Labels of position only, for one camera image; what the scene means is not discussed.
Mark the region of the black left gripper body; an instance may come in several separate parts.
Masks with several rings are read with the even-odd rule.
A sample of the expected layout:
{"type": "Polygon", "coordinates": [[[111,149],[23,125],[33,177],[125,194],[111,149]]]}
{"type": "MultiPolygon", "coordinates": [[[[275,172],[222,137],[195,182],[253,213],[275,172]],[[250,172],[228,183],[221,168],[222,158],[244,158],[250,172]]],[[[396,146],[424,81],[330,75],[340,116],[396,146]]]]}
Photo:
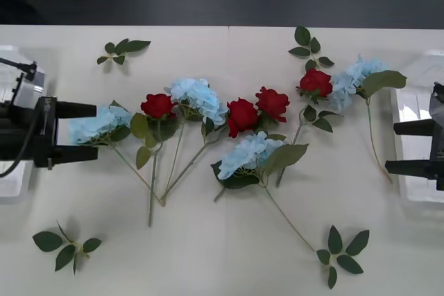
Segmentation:
{"type": "Polygon", "coordinates": [[[37,127],[33,135],[33,162],[37,168],[53,168],[53,153],[57,142],[57,98],[39,98],[36,105],[37,127]]]}

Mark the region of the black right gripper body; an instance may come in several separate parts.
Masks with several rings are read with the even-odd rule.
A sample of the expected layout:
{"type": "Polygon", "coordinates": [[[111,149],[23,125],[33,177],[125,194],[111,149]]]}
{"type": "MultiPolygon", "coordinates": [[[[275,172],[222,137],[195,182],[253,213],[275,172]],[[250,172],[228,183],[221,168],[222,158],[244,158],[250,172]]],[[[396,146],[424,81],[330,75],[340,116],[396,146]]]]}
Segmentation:
{"type": "Polygon", "coordinates": [[[443,191],[443,127],[434,122],[431,146],[432,175],[436,179],[436,189],[443,191]]]}

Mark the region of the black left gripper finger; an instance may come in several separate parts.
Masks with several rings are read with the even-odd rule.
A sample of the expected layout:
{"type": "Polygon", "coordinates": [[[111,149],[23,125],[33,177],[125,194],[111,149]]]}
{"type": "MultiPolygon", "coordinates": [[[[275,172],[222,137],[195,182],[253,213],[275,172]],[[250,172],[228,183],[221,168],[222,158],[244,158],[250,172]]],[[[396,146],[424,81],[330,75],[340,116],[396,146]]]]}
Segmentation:
{"type": "Polygon", "coordinates": [[[58,101],[56,117],[59,119],[92,118],[96,116],[97,106],[83,103],[58,101]]]}
{"type": "Polygon", "coordinates": [[[56,146],[55,163],[69,164],[98,159],[99,150],[92,146],[56,146]]]}

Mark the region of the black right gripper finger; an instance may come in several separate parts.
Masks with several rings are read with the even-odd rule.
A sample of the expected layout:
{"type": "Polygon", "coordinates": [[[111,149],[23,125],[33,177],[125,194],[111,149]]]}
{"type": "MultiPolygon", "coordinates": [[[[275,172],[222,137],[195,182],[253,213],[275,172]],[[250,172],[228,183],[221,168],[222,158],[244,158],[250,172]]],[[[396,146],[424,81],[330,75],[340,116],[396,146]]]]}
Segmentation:
{"type": "Polygon", "coordinates": [[[435,165],[435,162],[429,160],[403,160],[387,161],[385,168],[390,174],[394,175],[423,177],[428,180],[436,180],[437,173],[434,171],[435,165]]]}
{"type": "Polygon", "coordinates": [[[394,123],[393,130],[397,135],[433,135],[434,120],[423,119],[394,123]]]}

